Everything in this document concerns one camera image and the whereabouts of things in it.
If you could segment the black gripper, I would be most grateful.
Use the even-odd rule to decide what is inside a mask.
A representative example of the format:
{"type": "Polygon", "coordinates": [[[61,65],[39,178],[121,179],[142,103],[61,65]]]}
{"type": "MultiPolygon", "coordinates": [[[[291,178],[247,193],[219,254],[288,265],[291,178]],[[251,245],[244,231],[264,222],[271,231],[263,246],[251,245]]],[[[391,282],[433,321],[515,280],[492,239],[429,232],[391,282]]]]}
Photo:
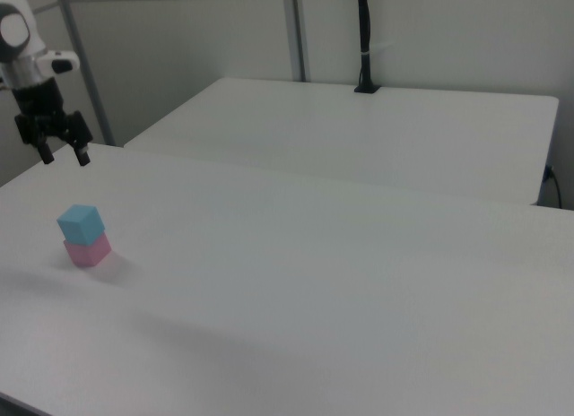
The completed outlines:
{"type": "Polygon", "coordinates": [[[13,89],[20,113],[14,118],[22,142],[32,146],[44,164],[54,161],[48,138],[67,141],[74,149],[79,164],[91,162],[88,150],[92,134],[83,115],[64,112],[64,100],[54,78],[27,88],[13,89]]]}

